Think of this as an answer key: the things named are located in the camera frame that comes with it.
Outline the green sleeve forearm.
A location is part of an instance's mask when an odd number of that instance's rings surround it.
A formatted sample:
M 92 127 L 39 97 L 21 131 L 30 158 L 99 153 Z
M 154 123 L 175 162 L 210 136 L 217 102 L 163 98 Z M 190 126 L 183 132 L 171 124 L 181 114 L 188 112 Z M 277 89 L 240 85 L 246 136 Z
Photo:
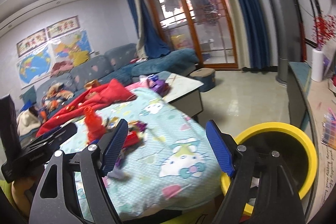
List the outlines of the green sleeve forearm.
M 0 187 L 9 200 L 9 203 L 11 203 L 12 207 L 16 208 L 16 204 L 11 192 L 11 183 L 6 182 L 5 180 L 0 180 Z

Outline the person's left hand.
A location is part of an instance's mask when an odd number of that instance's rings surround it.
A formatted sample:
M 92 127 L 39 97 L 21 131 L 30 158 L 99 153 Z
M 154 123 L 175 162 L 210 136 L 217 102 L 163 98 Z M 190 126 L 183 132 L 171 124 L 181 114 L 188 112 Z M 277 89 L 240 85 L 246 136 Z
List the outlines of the person's left hand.
M 19 211 L 25 216 L 30 216 L 31 201 L 26 196 L 26 191 L 29 190 L 35 182 L 34 177 L 24 177 L 15 180 L 11 184 L 11 194 Z

